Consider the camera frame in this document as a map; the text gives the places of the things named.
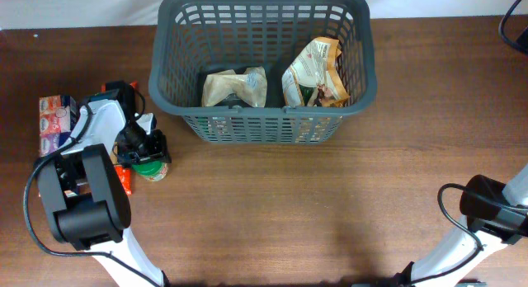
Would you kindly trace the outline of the white beige pouch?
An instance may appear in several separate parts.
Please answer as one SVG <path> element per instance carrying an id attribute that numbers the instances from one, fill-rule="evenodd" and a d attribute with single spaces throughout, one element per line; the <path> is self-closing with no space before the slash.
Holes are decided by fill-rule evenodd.
<path id="1" fill-rule="evenodd" d="M 230 69 L 209 74 L 203 86 L 201 105 L 216 106 L 232 94 L 251 107 L 264 107 L 267 94 L 265 69 L 250 67 L 244 73 Z"/>

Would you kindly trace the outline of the green-lid jar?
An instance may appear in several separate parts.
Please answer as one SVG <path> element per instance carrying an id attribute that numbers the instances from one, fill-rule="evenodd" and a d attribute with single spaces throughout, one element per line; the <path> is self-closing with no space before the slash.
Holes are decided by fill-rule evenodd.
<path id="1" fill-rule="evenodd" d="M 167 175 L 168 168 L 168 164 L 161 161 L 132 166 L 132 169 L 147 181 L 161 181 Z"/>

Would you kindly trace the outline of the orange pasta packet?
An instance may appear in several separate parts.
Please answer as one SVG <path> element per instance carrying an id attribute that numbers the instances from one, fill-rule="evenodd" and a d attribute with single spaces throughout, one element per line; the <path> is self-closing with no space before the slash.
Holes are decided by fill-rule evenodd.
<path id="1" fill-rule="evenodd" d="M 138 82 L 131 82 L 130 86 L 134 90 L 138 89 Z M 101 85 L 101 92 L 106 92 L 106 85 Z M 119 177 L 120 183 L 123 186 L 123 189 L 127 196 L 132 195 L 131 190 L 131 169 L 128 167 L 123 167 L 118 163 L 117 157 L 114 153 L 111 152 L 110 159 L 114 164 L 114 168 L 117 176 Z"/>

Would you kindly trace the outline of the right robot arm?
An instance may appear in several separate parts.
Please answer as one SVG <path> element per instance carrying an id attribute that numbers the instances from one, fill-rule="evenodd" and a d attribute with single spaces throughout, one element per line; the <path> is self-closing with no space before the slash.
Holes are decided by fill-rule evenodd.
<path id="1" fill-rule="evenodd" d="M 444 205 L 449 189 L 461 192 L 458 220 Z M 437 203 L 454 228 L 427 256 L 408 265 L 400 286 L 455 286 L 487 257 L 527 237 L 526 168 L 506 184 L 483 175 L 465 185 L 446 183 Z"/>

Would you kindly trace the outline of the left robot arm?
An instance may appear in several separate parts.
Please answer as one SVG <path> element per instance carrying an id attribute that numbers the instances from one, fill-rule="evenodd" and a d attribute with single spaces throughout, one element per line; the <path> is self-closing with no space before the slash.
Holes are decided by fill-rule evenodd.
<path id="1" fill-rule="evenodd" d="M 25 214 L 31 238 L 52 256 L 94 258 L 119 286 L 167 286 L 132 232 L 129 198 L 110 158 L 128 116 L 109 99 L 89 99 L 80 114 L 71 138 L 39 159 L 27 181 L 38 187 L 53 237 L 73 250 L 49 249 Z"/>

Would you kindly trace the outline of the tissue multipack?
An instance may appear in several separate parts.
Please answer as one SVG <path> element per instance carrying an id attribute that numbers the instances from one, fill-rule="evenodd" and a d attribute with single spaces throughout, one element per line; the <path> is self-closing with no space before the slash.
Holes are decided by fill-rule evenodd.
<path id="1" fill-rule="evenodd" d="M 59 149 L 78 121 L 77 102 L 69 95 L 39 98 L 40 156 Z"/>

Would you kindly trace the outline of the orange snack bag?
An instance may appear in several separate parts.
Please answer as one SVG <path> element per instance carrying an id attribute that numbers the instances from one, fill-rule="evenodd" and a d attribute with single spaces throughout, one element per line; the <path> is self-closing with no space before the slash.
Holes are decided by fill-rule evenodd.
<path id="1" fill-rule="evenodd" d="M 318 37 L 306 45 L 281 77 L 289 107 L 342 107 L 350 99 L 337 73 L 339 41 Z"/>

